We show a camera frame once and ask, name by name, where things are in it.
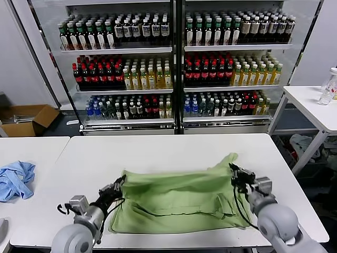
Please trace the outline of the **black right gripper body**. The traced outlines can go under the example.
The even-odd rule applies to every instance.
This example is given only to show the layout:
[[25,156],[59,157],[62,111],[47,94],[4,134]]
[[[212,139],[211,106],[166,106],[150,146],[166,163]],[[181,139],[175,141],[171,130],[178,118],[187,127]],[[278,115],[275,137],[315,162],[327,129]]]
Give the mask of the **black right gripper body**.
[[247,185],[252,185],[254,181],[255,173],[236,172],[231,179],[231,184],[239,190],[246,190]]

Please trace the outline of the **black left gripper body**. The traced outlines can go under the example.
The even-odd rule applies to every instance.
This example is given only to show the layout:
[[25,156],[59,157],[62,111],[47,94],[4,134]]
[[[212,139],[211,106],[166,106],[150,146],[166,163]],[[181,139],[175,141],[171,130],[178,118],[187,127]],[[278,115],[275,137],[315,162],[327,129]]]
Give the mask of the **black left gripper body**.
[[108,210],[111,204],[122,197],[121,191],[106,190],[99,193],[99,198],[97,199],[97,206],[102,210]]

